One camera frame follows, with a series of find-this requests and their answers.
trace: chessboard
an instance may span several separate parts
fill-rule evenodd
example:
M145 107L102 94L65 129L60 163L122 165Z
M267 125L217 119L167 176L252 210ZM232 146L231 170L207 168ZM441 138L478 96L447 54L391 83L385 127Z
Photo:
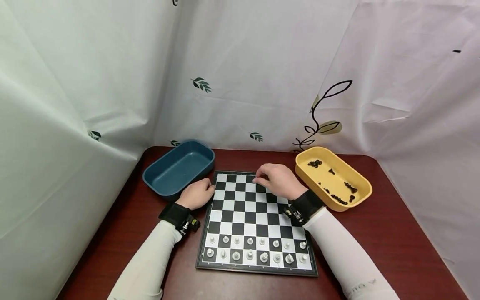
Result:
M318 276L310 235L283 214L288 200L254 178L255 173L215 172L196 267Z

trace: blue plastic tray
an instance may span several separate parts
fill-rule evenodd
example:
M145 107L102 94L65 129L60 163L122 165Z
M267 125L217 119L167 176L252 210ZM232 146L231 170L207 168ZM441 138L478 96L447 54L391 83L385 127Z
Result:
M213 169L215 153L199 141L188 140L145 170L144 182L168 201L176 201L191 182Z

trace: yellow plastic tray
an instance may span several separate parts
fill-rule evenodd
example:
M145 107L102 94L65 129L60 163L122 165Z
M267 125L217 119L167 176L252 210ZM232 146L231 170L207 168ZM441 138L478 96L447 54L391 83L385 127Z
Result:
M308 165L309 162L317 159L322 161L318 168ZM343 212L359 205L372 194L370 182L327 148L312 147L305 150L297 155L295 162L297 175L322 199L325 205L337 212ZM333 169L335 175L328 172L330 169ZM346 187L345 182L358 189L353 194L355 199L352 202L349 202L352 193ZM332 194L337 195L348 204L339 203L332 198Z

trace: white arm sleeve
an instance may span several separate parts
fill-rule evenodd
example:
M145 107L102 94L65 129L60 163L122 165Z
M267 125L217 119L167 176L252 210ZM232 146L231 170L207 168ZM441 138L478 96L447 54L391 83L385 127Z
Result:
M170 253L181 234L160 221L123 270L108 300L159 300Z
M305 224L348 300L398 300L372 259L324 207Z

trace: hand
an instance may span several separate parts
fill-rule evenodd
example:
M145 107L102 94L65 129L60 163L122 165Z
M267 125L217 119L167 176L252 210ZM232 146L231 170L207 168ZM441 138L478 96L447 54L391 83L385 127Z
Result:
M257 170L256 176L253 183L261 184L275 195L290 200L297 199L308 190L285 165L264 164Z
M208 178L203 178L187 186L175 203L194 210L204 206L214 192L215 185L212 185Z

